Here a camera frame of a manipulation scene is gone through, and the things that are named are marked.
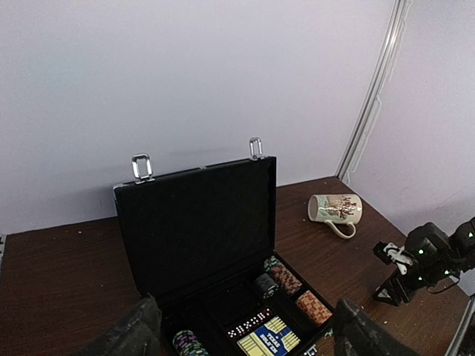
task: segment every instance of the black case lid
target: black case lid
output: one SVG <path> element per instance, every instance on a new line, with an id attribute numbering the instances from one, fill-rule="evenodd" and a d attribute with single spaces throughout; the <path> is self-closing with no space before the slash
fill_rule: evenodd
<path id="1" fill-rule="evenodd" d="M 114 189 L 139 292 L 158 305 L 273 251 L 276 158 L 243 159 Z"/>

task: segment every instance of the metal latch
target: metal latch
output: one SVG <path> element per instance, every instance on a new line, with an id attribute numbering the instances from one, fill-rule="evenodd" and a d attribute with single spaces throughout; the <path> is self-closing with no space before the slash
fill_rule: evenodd
<path id="1" fill-rule="evenodd" d="M 249 149 L 251 151 L 251 159 L 257 161 L 258 159 L 263 158 L 262 154 L 262 141 L 259 137 L 252 137 L 249 140 Z"/>
<path id="2" fill-rule="evenodd" d="M 305 353 L 304 356 L 315 356 L 317 354 L 317 346 L 313 345 L 310 349 L 308 349 Z"/>
<path id="3" fill-rule="evenodd" d="M 147 174 L 144 174 L 144 175 L 140 174 L 140 167 L 139 167 L 140 160 L 145 161 L 145 168 L 147 170 Z M 134 171 L 134 177 L 135 179 L 137 179 L 136 184 L 154 180 L 151 177 L 154 172 L 151 168 L 150 156 L 148 154 L 136 154 L 135 156 L 132 157 L 132 171 Z"/>

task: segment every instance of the wooden table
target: wooden table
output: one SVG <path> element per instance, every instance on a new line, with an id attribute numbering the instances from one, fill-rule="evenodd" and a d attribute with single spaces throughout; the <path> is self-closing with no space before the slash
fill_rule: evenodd
<path id="1" fill-rule="evenodd" d="M 311 194 L 350 192 L 336 178 L 279 188 L 278 253 L 333 305 L 350 298 L 421 355 L 443 355 L 468 302 L 458 287 L 440 295 L 422 290 L 399 308 L 373 302 L 371 294 L 395 268 L 374 257 L 373 246 L 403 245 L 404 236 L 368 204 L 349 241 L 308 221 Z M 117 219 L 11 235 L 0 280 L 0 355 L 67 355 L 138 300 Z M 333 355 L 333 339 L 318 350 Z"/>

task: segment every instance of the white mug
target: white mug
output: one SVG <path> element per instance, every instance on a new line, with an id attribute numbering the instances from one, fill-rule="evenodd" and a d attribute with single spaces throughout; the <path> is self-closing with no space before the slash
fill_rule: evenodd
<path id="1" fill-rule="evenodd" d="M 342 239 L 351 239 L 356 234 L 355 224 L 363 215 L 363 204 L 356 194 L 312 195 L 308 205 L 309 219 L 327 224 Z M 335 224 L 348 225 L 352 232 L 343 234 Z"/>

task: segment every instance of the mug handle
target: mug handle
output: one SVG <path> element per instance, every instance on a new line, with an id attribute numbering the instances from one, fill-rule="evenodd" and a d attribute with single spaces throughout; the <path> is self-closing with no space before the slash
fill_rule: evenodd
<path id="1" fill-rule="evenodd" d="M 351 229 L 353 230 L 350 235 L 345 235 L 340 230 L 338 230 L 332 220 L 325 220 L 324 222 L 333 230 L 335 234 L 337 234 L 342 239 L 349 240 L 356 234 L 356 226 L 352 222 L 347 222 L 347 226 L 351 227 Z"/>

